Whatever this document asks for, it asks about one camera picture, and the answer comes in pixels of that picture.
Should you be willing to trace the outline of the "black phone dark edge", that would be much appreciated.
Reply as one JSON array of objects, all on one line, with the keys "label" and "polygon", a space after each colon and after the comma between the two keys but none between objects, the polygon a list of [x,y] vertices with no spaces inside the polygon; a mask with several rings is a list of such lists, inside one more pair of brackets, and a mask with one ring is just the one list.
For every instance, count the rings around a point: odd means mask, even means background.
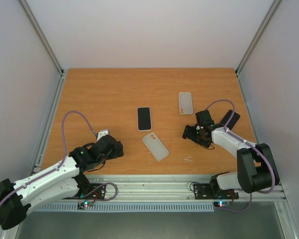
[{"label": "black phone dark edge", "polygon": [[151,112],[149,107],[137,108],[137,122],[139,131],[149,131],[152,128]]}]

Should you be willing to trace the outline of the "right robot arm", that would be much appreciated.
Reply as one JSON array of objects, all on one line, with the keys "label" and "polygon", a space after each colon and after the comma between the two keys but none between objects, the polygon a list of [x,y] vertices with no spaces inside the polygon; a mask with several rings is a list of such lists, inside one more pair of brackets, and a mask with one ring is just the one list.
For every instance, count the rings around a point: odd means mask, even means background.
[{"label": "right robot arm", "polygon": [[221,198],[228,191],[241,189],[250,194],[273,189],[280,183],[279,173],[270,147],[256,144],[236,135],[232,128],[240,115],[229,110],[224,118],[215,123],[209,110],[195,114],[196,124],[186,125],[182,138],[189,139],[203,148],[213,144],[228,151],[237,160],[235,172],[213,175],[209,181],[207,194],[213,199]]}]

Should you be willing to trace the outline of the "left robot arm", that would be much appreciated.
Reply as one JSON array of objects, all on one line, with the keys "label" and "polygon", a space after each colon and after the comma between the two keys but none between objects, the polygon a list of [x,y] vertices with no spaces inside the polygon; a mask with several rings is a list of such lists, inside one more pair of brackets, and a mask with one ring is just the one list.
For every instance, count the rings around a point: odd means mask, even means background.
[{"label": "left robot arm", "polygon": [[0,227],[9,230],[44,205],[67,198],[84,199],[92,187],[85,172],[124,155],[123,145],[110,135],[72,150],[64,159],[36,174],[0,182]]}]

